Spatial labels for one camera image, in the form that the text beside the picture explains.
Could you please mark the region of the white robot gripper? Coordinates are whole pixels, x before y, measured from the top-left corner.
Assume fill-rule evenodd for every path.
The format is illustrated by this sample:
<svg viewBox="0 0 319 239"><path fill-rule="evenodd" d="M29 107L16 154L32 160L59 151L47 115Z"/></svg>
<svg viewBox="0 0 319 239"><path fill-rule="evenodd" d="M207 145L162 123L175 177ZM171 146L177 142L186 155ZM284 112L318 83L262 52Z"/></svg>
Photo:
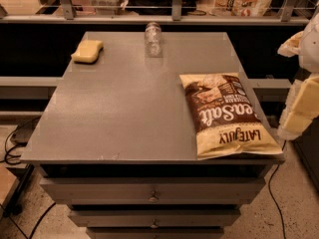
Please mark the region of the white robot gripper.
<svg viewBox="0 0 319 239"><path fill-rule="evenodd" d="M305 27L286 40L277 53L284 57L298 55L301 68L319 73L319 14ZM319 116L319 76L310 76L304 81L295 80L285 102L278 135L294 140Z"/></svg>

